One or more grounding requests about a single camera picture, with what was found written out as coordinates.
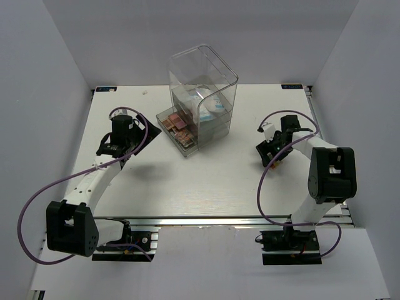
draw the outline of white wall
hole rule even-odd
[[[17,240],[28,197],[71,171],[91,93],[40,0],[5,0],[0,9],[1,299],[25,299],[35,264]],[[53,189],[27,212],[24,235],[39,252]]]
[[[169,56],[208,43],[240,83],[313,84],[358,0],[44,0],[84,78],[167,84]]]
[[[358,190],[348,204],[391,299],[400,299],[399,16],[399,1],[360,1],[314,86],[325,137],[356,152]]]

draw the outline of black mounting bracket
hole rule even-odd
[[[262,264],[293,265],[322,264],[319,257],[319,243],[315,231],[295,231],[293,227],[284,230],[262,231]]]
[[[96,249],[99,231],[90,208],[51,201],[46,209],[47,246],[50,250],[89,257]]]

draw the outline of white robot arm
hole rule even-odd
[[[130,243],[129,222],[120,219],[94,219],[92,212],[109,183],[121,172],[129,159],[123,157],[131,153],[144,139],[145,130],[138,123],[146,123],[148,131],[144,144],[135,155],[161,130],[147,119],[144,120],[141,115],[137,115],[136,119],[118,115],[111,121],[112,132],[103,137],[92,165],[96,170],[84,175],[82,181],[61,202],[52,201],[46,209],[47,246],[50,250],[89,257],[98,246],[110,241]],[[110,164],[117,158],[122,160]]]
[[[281,118],[281,131],[275,130],[273,124],[269,123],[264,123],[258,131],[263,132],[266,138],[256,146],[264,167],[289,144],[292,146],[279,154],[276,159],[277,164],[293,149],[300,151],[310,160],[307,180],[309,194],[299,209],[290,215],[283,230],[262,232],[263,249],[269,256],[276,251],[299,250],[306,248],[307,245],[315,251],[319,250],[315,233],[316,224],[335,205],[356,194],[354,151],[348,147],[329,144],[317,136],[293,144],[292,142],[310,135],[311,131],[308,128],[301,128],[295,115]],[[274,259],[276,256],[266,260],[271,262]]]

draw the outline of wire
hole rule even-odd
[[[261,187],[263,186],[263,181],[264,181],[264,178],[265,178],[265,176],[266,176],[266,174],[267,174],[269,168],[273,165],[273,163],[275,163],[275,161],[278,159],[278,157],[279,157],[282,153],[285,153],[290,147],[292,147],[293,145],[295,145],[295,144],[297,144],[297,143],[299,143],[299,142],[301,142],[301,141],[303,141],[303,140],[305,140],[305,139],[312,138],[312,137],[314,137],[315,135],[317,135],[317,134],[319,133],[319,126],[318,126],[318,124],[317,124],[316,122],[314,122],[313,119],[311,119],[309,116],[303,114],[302,112],[293,111],[293,110],[290,110],[290,109],[285,109],[285,110],[282,110],[282,111],[276,111],[276,112],[273,112],[273,113],[269,114],[268,116],[266,116],[266,117],[261,121],[261,123],[260,123],[260,125],[259,125],[259,128],[261,128],[261,126],[264,124],[264,122],[265,122],[269,117],[271,117],[271,116],[273,116],[273,115],[275,115],[275,114],[279,114],[279,113],[295,113],[295,114],[299,114],[300,116],[303,116],[303,117],[305,117],[308,121],[310,121],[310,122],[312,123],[312,125],[315,126],[316,130],[315,130],[315,132],[313,132],[313,133],[311,133],[311,134],[308,134],[307,136],[301,137],[301,138],[299,138],[299,139],[297,139],[297,140],[295,140],[295,141],[293,141],[293,142],[290,142],[288,145],[284,146],[284,147],[271,159],[271,161],[268,163],[268,165],[267,165],[266,168],[264,169],[264,172],[263,172],[262,175],[261,175],[261,179],[260,179],[260,182],[259,182],[258,188],[257,188],[257,207],[258,207],[258,211],[259,211],[260,214],[263,216],[263,218],[264,218],[265,220],[267,220],[268,222],[270,222],[271,224],[273,224],[273,225],[278,225],[278,226],[283,226],[283,227],[314,226],[314,225],[317,225],[317,226],[322,226],[322,225],[335,225],[335,226],[337,226],[337,228],[339,229],[339,234],[338,234],[338,236],[337,236],[337,239],[336,239],[336,242],[334,243],[334,245],[333,245],[328,251],[326,251],[325,253],[321,254],[320,256],[314,257],[314,259],[316,259],[316,258],[323,258],[324,256],[327,256],[329,253],[331,253],[331,252],[338,246],[338,244],[339,244],[339,242],[340,242],[340,240],[341,240],[341,238],[342,238],[342,229],[341,229],[341,227],[340,227],[340,225],[339,225],[338,223],[333,222],[333,221],[326,221],[326,222],[321,222],[321,223],[318,223],[318,224],[314,224],[314,223],[311,223],[311,222],[297,223],[297,224],[296,224],[296,223],[295,223],[295,224],[293,224],[293,223],[292,223],[292,224],[291,224],[291,223],[280,223],[280,222],[276,222],[276,221],[272,220],[272,219],[271,219],[271,216],[265,215],[264,212],[263,212],[263,209],[261,208],[261,201],[260,201]]]
[[[148,126],[148,123],[147,123],[147,121],[146,121],[146,118],[145,118],[140,112],[138,112],[138,111],[136,111],[135,109],[132,109],[132,108],[130,108],[130,107],[121,106],[121,107],[114,108],[114,109],[109,113],[109,118],[111,118],[112,114],[113,114],[115,111],[117,111],[118,109],[127,109],[128,111],[132,111],[132,112],[134,112],[134,113],[136,113],[136,114],[138,114],[139,116],[142,117],[142,119],[144,120],[144,127],[145,127],[145,133],[144,133],[143,140],[141,141],[141,143],[140,143],[132,152],[127,153],[127,154],[125,154],[124,156],[119,157],[119,158],[117,158],[117,159],[114,159],[114,160],[112,160],[112,161],[109,161],[109,162],[106,162],[106,163],[104,163],[104,164],[101,164],[101,165],[99,165],[97,168],[105,168],[105,167],[109,166],[110,164],[114,164],[114,163],[116,163],[116,162],[118,162],[118,161],[122,161],[122,160],[124,160],[124,159],[130,158],[133,154],[137,153],[137,152],[142,148],[143,144],[146,142],[146,139],[147,139],[147,137],[148,137],[148,134],[149,134],[149,126]],[[54,182],[48,184],[47,186],[42,187],[42,188],[41,188],[40,190],[38,190],[37,192],[35,192],[35,193],[29,198],[29,200],[25,203],[25,205],[24,205],[24,207],[22,208],[21,213],[19,214],[19,217],[18,217],[17,235],[18,235],[18,241],[19,241],[19,244],[20,244],[21,247],[22,247],[22,250],[23,250],[23,251],[25,252],[25,254],[26,254],[30,259],[32,259],[35,263],[43,264],[43,265],[47,265],[47,266],[48,266],[48,265],[52,265],[52,264],[59,264],[59,263],[61,263],[61,262],[63,262],[63,261],[66,261],[67,259],[70,259],[70,258],[74,257],[74,255],[66,256],[66,257],[64,257],[64,258],[62,258],[62,259],[58,259],[57,261],[42,261],[41,259],[39,259],[39,258],[37,258],[36,256],[34,256],[34,255],[29,251],[29,249],[26,247],[26,244],[25,244],[25,242],[24,242],[23,233],[22,233],[23,218],[24,218],[25,212],[26,212],[26,210],[28,209],[29,205],[35,200],[36,197],[38,197],[38,196],[39,196],[41,193],[43,193],[45,190],[47,190],[47,189],[49,189],[49,188],[51,188],[51,187],[53,187],[53,186],[55,186],[55,185],[57,185],[57,184],[63,183],[64,181],[70,180],[70,179],[72,179],[72,178],[75,178],[75,177],[78,177],[78,176],[81,176],[81,175],[84,175],[84,174],[87,174],[87,173],[91,173],[91,172],[93,172],[93,171],[96,171],[96,167],[91,167],[91,168],[89,168],[89,169],[87,169],[87,170],[83,170],[83,171],[78,172],[78,173],[76,173],[76,174],[72,174],[72,175],[69,175],[69,176],[67,176],[67,177],[58,179],[58,180],[56,180],[56,181],[54,181]]]
[[[263,239],[257,239],[259,236],[262,236],[263,234],[259,234],[258,236],[256,236],[256,238],[254,239],[254,242],[256,243],[261,243],[263,241]]]
[[[140,246],[136,244],[106,244],[107,247],[134,247],[138,249],[140,252],[142,252],[149,261],[152,261],[151,257],[143,250]]]

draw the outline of small box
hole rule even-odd
[[[239,78],[205,44],[170,57],[167,70],[172,107],[157,121],[186,157],[229,133]]]

